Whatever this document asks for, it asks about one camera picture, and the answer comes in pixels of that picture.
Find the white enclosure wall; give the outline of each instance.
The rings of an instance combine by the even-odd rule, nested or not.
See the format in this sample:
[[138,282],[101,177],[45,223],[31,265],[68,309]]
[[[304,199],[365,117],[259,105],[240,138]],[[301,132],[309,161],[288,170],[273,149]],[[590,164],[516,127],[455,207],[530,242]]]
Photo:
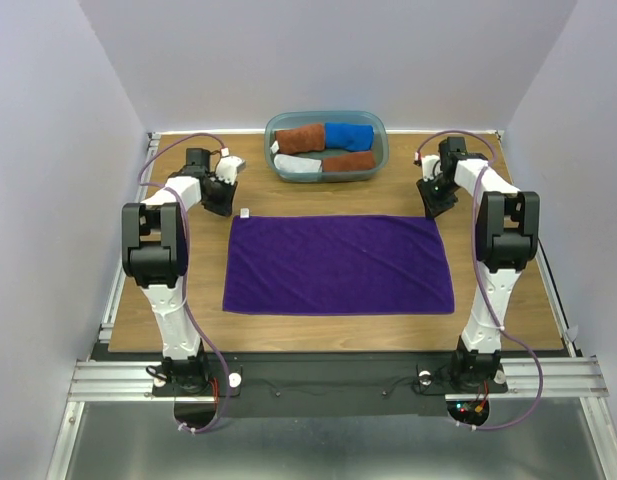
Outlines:
[[77,1],[0,2],[0,479],[45,478],[145,147]]
[[541,196],[540,238],[617,425],[617,0],[579,1],[504,140],[515,181]]
[[575,0],[81,0],[151,130],[361,109],[503,128]]

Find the wooden tabletop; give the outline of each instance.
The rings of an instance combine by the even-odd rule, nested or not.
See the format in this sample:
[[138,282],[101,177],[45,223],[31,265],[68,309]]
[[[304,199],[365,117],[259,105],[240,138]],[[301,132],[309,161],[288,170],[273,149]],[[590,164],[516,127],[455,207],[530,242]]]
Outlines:
[[[293,184],[281,181],[264,159],[263,135],[225,135],[234,155],[246,160],[233,203],[234,212],[247,207],[252,215],[307,216],[332,214],[386,214],[423,216],[415,185],[421,169],[413,152],[426,135],[389,135],[390,160],[373,179],[355,183]],[[160,148],[180,136],[164,136]],[[508,172],[497,139],[495,169]],[[433,140],[424,154],[437,153]],[[488,153],[477,140],[467,138],[468,150]],[[152,181],[165,182],[181,168],[187,147],[217,145],[195,138],[160,157]],[[206,334],[228,351],[395,351],[453,350],[475,295],[476,281],[470,254],[471,197],[458,192],[459,203],[437,218],[452,274],[456,310],[451,315],[378,315],[299,317],[240,315],[222,311],[231,219],[201,206],[189,212],[191,252],[188,300]],[[506,329],[536,349],[561,349],[562,343],[535,261],[519,279],[506,315]],[[161,336],[150,305],[134,280],[126,279],[109,349],[113,352],[161,351]],[[517,349],[504,341],[505,349]]]

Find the plastic bin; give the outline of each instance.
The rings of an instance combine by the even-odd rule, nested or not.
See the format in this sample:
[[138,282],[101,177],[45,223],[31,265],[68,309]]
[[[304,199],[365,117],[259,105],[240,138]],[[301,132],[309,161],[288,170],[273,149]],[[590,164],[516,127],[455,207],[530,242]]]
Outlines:
[[[309,123],[352,123],[356,125],[372,125],[375,139],[372,143],[372,152],[375,155],[377,166],[372,170],[360,170],[357,172],[321,172],[321,173],[290,173],[279,170],[274,162],[274,155],[270,151],[275,142],[275,131],[301,127]],[[314,182],[355,182],[368,180],[381,170],[388,162],[388,138],[386,129],[381,120],[372,113],[355,111],[332,111],[332,112],[291,112],[277,115],[266,125],[264,135],[264,152],[266,162],[273,171],[287,182],[314,183]],[[346,150],[326,149],[323,152],[308,152],[298,154],[299,157],[323,159],[335,155],[349,153]]]

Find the purple cable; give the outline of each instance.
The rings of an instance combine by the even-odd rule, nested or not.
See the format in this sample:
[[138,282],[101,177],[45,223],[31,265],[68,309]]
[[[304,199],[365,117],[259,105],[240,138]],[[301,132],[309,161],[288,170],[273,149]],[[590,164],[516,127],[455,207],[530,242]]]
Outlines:
[[172,144],[168,145],[161,152],[156,153],[152,158],[150,158],[146,163],[144,163],[144,165],[141,167],[141,170],[139,170],[139,174],[137,175],[137,182],[141,185],[141,182],[143,182],[143,180],[144,180],[143,179],[144,173],[146,172],[146,170],[148,170],[148,167],[150,165],[152,165],[153,162],[155,160],[157,160],[159,157],[161,157],[164,153],[166,153],[171,148],[176,147],[180,143],[183,143],[183,142],[185,142],[187,140],[190,140],[191,138],[195,138],[195,137],[209,137],[209,138],[212,138],[212,139],[217,140],[219,142],[219,145],[221,145],[221,148],[226,148],[226,145],[224,144],[223,140],[221,138],[219,138],[218,136],[213,135],[212,133],[200,132],[200,133],[193,133],[191,135],[186,135],[185,137],[180,138],[176,142],[173,142]]
[[[419,148],[417,149],[416,152],[416,158],[421,158],[421,149],[424,147],[424,145],[426,145],[430,140],[432,140],[433,138],[437,138],[441,135],[447,135],[449,133],[458,133],[460,135],[467,135],[469,137],[473,137],[476,138],[477,140],[481,141],[484,145],[486,145],[488,147],[488,150],[490,150],[490,153],[492,155],[492,160],[490,160],[488,162],[488,167],[491,167],[495,161],[497,160],[497,152],[495,151],[494,147],[490,144],[490,142],[488,142],[488,140],[486,140],[485,138],[476,135],[474,133],[471,132],[467,132],[465,130],[444,130],[443,132],[439,132],[436,133],[430,137],[428,137],[426,140],[424,140],[424,142],[419,145]],[[535,365],[537,365],[537,374],[539,376],[539,387],[537,388],[537,396],[535,397],[535,400],[532,402],[532,405],[530,406],[530,408],[520,417],[516,418],[515,420],[511,420],[510,422],[501,424],[501,425],[494,425],[492,427],[474,427],[467,425],[467,424],[460,424],[460,425],[466,425],[467,427],[473,428],[475,430],[482,430],[482,431],[496,431],[496,430],[502,430],[504,428],[508,428],[508,427],[513,427],[515,425],[518,425],[519,423],[523,422],[526,418],[528,418],[530,415],[532,415],[532,413],[535,411],[535,409],[537,408],[537,406],[539,405],[539,402],[541,400],[541,394],[544,390],[544,371],[541,368],[541,363],[539,362],[539,357],[537,357],[537,354],[533,351],[532,348],[530,348],[530,346],[524,342],[523,340],[514,337],[512,335],[510,335],[509,333],[507,333],[505,330],[501,330],[501,322],[499,321],[499,318],[497,318],[497,314],[495,313],[495,309],[493,308],[492,304],[490,303],[490,299],[488,298],[487,294],[486,294],[486,286],[484,285],[484,281],[481,278],[481,276],[479,275],[479,263],[477,261],[477,250],[476,250],[476,246],[475,246],[475,224],[477,223],[477,210],[479,207],[479,198],[477,198],[477,190],[479,189],[479,185],[481,184],[481,179],[483,178],[484,174],[486,173],[486,170],[488,170],[488,167],[484,167],[481,169],[481,171],[479,172],[479,175],[477,175],[477,181],[475,182],[475,191],[473,192],[473,199],[472,199],[472,229],[471,229],[471,234],[470,234],[470,245],[471,245],[471,250],[472,250],[472,265],[473,268],[475,270],[475,277],[477,278],[477,285],[479,286],[479,291],[481,292],[481,296],[484,299],[484,303],[486,304],[486,308],[488,308],[488,312],[490,313],[490,316],[492,317],[492,321],[495,324],[495,326],[497,328],[500,329],[501,334],[506,337],[508,340],[511,340],[513,342],[515,342],[516,344],[520,345],[521,347],[523,347],[528,354],[530,355],[530,357],[534,360]]]
[[[225,145],[221,141],[221,139],[219,139],[218,137],[216,137],[214,135],[211,135],[210,133],[193,133],[192,135],[188,135],[188,136],[186,136],[184,138],[181,138],[181,139],[177,140],[173,144],[171,144],[168,147],[164,148],[162,151],[156,153],[152,158],[150,158],[144,164],[144,166],[139,171],[139,176],[138,176],[139,186],[141,186],[141,187],[163,188],[165,191],[170,192],[175,197],[175,199],[177,199],[177,202],[179,202],[179,204],[182,206],[181,217],[182,217],[182,220],[183,220],[183,223],[184,223],[184,235],[186,237],[186,249],[188,250],[188,252],[190,252],[190,222],[188,220],[188,212],[186,211],[186,208],[184,207],[184,202],[183,202],[181,196],[175,190],[173,190],[172,188],[166,187],[165,185],[162,185],[162,184],[159,184],[159,183],[153,183],[153,182],[142,182],[142,177],[144,175],[144,172],[147,170],[148,166],[150,164],[152,164],[158,157],[160,157],[161,155],[166,153],[168,150],[170,150],[172,147],[174,147],[175,145],[179,145],[180,143],[185,142],[186,140],[190,140],[191,138],[201,137],[201,136],[214,138],[215,140],[217,140],[220,143],[221,148],[225,148]],[[188,290],[188,271],[186,270],[186,274],[184,275],[183,285],[182,285],[182,298],[185,301],[184,309],[185,309],[186,314],[188,315],[188,318],[190,319],[190,322],[192,323],[192,326],[194,327],[194,329],[197,331],[197,333],[203,339],[203,341],[205,341],[208,344],[208,346],[212,349],[212,351],[215,353],[215,355],[219,359],[219,363],[221,364],[221,368],[223,369],[224,375],[226,377],[225,378],[225,382],[226,382],[226,396],[225,396],[225,399],[224,399],[223,403],[221,404],[221,406],[219,407],[219,410],[217,411],[217,414],[210,421],[210,423],[208,423],[208,425],[206,425],[206,426],[204,426],[202,428],[193,429],[193,428],[188,427],[188,425],[186,425],[185,423],[177,422],[177,424],[179,425],[180,429],[185,430],[187,432],[190,432],[192,434],[197,434],[197,433],[205,433],[205,432],[210,431],[217,424],[217,422],[221,419],[224,411],[226,410],[226,407],[228,406],[228,401],[229,401],[229,398],[230,398],[230,393],[232,392],[232,388],[230,387],[230,369],[228,368],[228,363],[226,363],[226,359],[221,354],[221,352],[216,347],[216,345],[210,340],[210,338],[208,338],[208,336],[206,336],[204,331],[201,329],[201,327],[195,321],[195,317],[194,317],[194,315],[192,313],[192,310],[190,309],[190,305],[188,305],[187,290]]]

